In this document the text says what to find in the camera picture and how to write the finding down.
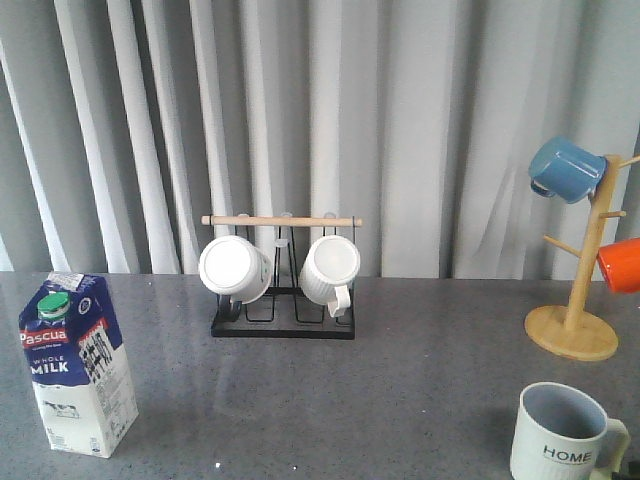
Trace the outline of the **blue white milk carton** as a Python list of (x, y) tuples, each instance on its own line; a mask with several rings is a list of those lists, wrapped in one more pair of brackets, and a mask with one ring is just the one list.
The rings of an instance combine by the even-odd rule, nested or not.
[(110, 457), (138, 407), (105, 278), (50, 273), (20, 313), (19, 334), (51, 448)]

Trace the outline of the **white HOME mug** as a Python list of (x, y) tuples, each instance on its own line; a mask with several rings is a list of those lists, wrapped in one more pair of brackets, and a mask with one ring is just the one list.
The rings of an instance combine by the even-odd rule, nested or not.
[(510, 456), (514, 479), (609, 479), (630, 444), (625, 424), (568, 385), (526, 386)]

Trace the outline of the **ribbed white mug on rack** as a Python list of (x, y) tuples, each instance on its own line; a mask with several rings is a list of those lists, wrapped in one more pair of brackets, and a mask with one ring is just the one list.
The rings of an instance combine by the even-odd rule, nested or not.
[(339, 235), (322, 236), (309, 249), (300, 288), (309, 300), (326, 306), (331, 317), (341, 317), (351, 306), (349, 286), (360, 265), (360, 253), (352, 241)]

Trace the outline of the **smooth white mug on rack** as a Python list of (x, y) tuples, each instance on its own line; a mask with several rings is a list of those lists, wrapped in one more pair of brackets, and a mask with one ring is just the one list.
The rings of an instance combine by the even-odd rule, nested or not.
[(198, 271), (209, 290), (242, 304), (259, 299), (272, 279), (270, 259), (248, 240), (236, 235), (210, 242), (200, 255)]

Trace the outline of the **grey white curtain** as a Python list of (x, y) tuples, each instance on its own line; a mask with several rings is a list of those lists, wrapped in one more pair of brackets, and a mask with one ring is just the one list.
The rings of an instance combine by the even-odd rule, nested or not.
[(354, 215), (365, 275), (566, 279), (527, 167), (639, 151), (635, 1), (5, 1), (1, 267), (193, 273), (203, 215)]

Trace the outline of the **blue mug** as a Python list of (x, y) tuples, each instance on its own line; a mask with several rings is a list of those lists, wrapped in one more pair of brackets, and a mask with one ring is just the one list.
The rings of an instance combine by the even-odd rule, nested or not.
[(604, 156), (592, 154), (562, 136), (547, 141), (532, 159), (528, 173), (533, 192), (576, 203), (595, 192), (607, 169)]

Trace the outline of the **wooden mug tree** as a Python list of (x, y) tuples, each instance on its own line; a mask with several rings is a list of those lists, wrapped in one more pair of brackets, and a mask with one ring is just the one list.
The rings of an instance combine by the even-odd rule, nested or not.
[(579, 361), (601, 361), (613, 356), (619, 340), (614, 329), (601, 318), (587, 312), (585, 304), (591, 285), (598, 250), (608, 219), (624, 217), (613, 211), (611, 202), (620, 171), (639, 161), (608, 155), (607, 170), (590, 198), (590, 213), (582, 247), (577, 250), (548, 235), (544, 239), (578, 258), (575, 279), (566, 306), (547, 305), (528, 313), (524, 321), (527, 335), (540, 347), (562, 357)]

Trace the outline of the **orange mug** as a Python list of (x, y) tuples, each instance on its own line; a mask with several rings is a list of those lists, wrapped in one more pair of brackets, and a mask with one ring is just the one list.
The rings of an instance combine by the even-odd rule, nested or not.
[(597, 262), (612, 292), (639, 291), (639, 243), (639, 238), (632, 238), (599, 248)]

